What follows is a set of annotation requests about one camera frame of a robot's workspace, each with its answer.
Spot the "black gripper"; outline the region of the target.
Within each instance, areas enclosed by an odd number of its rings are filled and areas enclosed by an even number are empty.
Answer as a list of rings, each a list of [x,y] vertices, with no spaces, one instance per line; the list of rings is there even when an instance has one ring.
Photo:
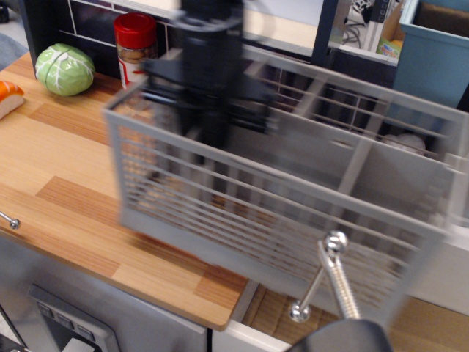
[[[175,106],[184,137],[226,145],[229,127],[268,132],[273,93],[243,72],[240,21],[178,21],[180,59],[147,59],[149,99]]]

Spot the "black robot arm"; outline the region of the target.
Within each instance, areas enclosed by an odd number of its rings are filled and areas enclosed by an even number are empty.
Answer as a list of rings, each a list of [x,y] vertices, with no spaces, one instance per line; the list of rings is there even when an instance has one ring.
[[[142,97],[172,107],[183,136],[247,156],[248,138],[271,133],[276,122],[273,90],[246,71],[243,2],[182,1],[172,23],[181,57],[144,61]]]

